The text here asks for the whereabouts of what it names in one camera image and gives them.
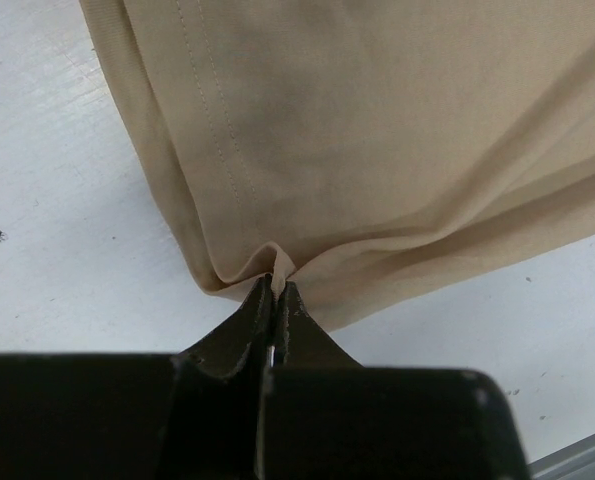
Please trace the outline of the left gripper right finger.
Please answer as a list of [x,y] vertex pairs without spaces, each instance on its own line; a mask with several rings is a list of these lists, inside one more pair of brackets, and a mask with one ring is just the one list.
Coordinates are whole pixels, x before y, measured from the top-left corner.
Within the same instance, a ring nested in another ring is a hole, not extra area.
[[259,414],[263,479],[526,479],[509,404],[471,369],[364,367],[277,303]]

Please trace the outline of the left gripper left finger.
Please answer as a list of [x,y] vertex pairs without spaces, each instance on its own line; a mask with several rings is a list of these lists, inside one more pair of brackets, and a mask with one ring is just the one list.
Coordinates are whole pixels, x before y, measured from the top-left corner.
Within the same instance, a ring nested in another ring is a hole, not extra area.
[[269,276],[176,354],[0,354],[0,479],[251,479]]

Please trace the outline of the beige t shirt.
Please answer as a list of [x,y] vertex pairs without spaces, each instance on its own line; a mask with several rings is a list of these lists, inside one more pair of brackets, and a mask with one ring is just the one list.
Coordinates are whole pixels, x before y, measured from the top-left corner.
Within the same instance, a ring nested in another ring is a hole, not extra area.
[[595,1],[85,1],[197,285],[328,329],[595,234]]

